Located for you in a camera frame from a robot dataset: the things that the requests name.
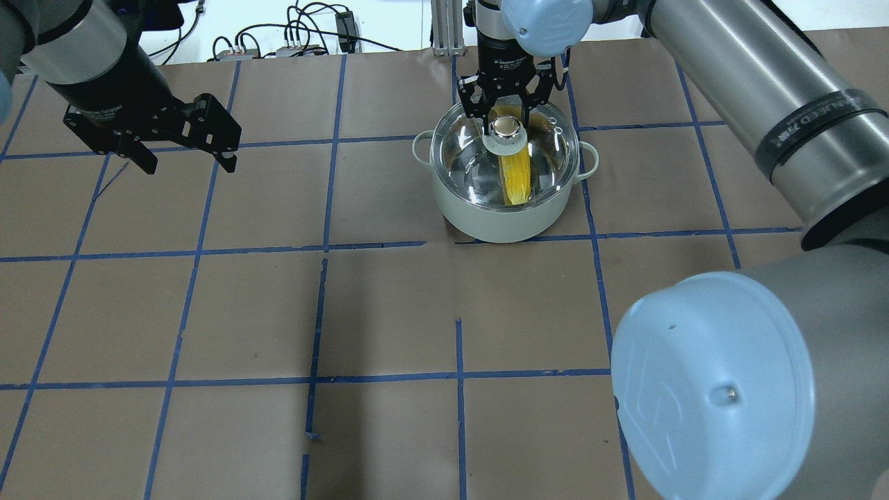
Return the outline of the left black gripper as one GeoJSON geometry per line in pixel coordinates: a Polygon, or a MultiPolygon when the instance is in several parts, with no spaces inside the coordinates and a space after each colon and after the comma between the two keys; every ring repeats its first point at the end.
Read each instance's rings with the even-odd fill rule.
{"type": "Polygon", "coordinates": [[[120,62],[90,81],[63,86],[69,102],[63,122],[97,154],[129,159],[148,175],[158,158],[145,142],[169,140],[213,156],[235,173],[242,127],[212,94],[184,104],[152,62],[120,62]]]}

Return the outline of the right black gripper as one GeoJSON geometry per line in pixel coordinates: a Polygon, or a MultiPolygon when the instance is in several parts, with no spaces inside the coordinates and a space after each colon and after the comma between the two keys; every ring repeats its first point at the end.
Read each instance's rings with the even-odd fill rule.
{"type": "Polygon", "coordinates": [[[521,123],[530,126],[531,111],[547,104],[558,82],[554,61],[536,62],[518,41],[479,35],[475,75],[457,81],[458,98],[466,117],[481,121],[484,133],[491,132],[490,114],[501,98],[521,99],[521,123]]]}

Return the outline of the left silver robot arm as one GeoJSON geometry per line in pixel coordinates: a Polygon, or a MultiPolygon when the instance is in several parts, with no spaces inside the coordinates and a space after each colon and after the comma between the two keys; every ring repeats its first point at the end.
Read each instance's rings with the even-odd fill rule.
{"type": "Polygon", "coordinates": [[[153,174],[148,142],[200,149],[232,173],[242,128],[212,94],[181,101],[140,47],[146,31],[174,31],[178,1],[3,1],[2,117],[20,65],[63,96],[63,121],[99,155],[153,174]]]}

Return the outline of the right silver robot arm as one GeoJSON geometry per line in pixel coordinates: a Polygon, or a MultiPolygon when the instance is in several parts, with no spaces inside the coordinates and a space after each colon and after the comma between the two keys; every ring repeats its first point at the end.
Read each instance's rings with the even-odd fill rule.
{"type": "Polygon", "coordinates": [[[598,172],[558,224],[499,246],[449,228],[460,495],[656,499],[626,448],[610,351],[638,298],[798,254],[802,222],[651,39],[576,48],[566,104],[598,172]]]}

